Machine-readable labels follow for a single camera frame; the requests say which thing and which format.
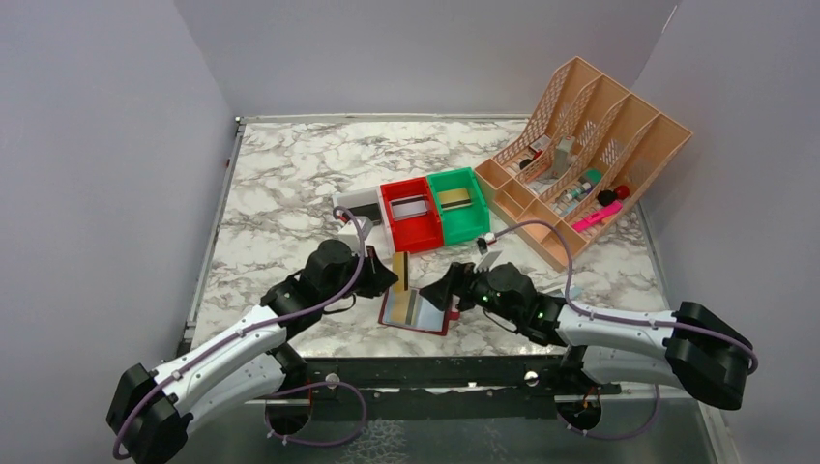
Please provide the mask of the gold credit card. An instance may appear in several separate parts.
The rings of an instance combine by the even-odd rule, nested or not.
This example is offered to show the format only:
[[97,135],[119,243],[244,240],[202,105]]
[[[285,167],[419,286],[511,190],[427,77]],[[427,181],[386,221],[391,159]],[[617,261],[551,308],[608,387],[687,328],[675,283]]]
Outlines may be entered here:
[[392,270],[397,276],[396,283],[392,286],[392,291],[396,294],[407,292],[409,285],[409,253],[398,251],[392,259]]

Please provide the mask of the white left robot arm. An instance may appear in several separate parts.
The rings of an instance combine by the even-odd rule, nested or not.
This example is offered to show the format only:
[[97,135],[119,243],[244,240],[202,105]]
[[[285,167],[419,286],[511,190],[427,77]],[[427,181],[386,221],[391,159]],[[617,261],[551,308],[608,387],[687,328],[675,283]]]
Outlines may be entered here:
[[327,306],[380,297],[398,280],[373,246],[354,251],[339,240],[321,242],[239,322],[186,355],[122,374],[106,415],[114,458],[166,463],[196,429],[248,400],[309,399],[308,364],[290,340],[319,322]]

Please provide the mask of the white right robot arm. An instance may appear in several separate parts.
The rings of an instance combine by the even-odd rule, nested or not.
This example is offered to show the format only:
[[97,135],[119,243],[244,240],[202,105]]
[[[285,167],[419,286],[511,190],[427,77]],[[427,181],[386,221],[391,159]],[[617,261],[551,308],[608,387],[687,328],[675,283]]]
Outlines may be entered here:
[[479,308],[537,345],[565,348],[557,376],[581,392],[620,382],[664,385],[736,411],[756,364],[750,341],[701,304],[644,314],[577,304],[537,290],[512,263],[454,262],[421,289],[403,274],[393,277],[386,324],[423,332],[429,324],[448,325],[453,309]]

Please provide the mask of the red leather card holder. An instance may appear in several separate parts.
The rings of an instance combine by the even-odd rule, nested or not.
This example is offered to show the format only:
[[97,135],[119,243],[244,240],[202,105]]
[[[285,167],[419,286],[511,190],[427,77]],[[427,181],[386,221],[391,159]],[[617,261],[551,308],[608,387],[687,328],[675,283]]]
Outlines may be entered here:
[[414,327],[405,327],[391,324],[387,321],[387,316],[390,314],[390,306],[392,303],[392,294],[394,292],[389,290],[383,298],[378,322],[381,325],[394,327],[402,330],[418,332],[423,334],[433,334],[437,336],[445,336],[449,331],[449,325],[453,321],[457,321],[460,313],[452,305],[448,311],[442,312],[436,309],[432,304],[427,302],[419,294],[419,307],[416,313],[416,321]]

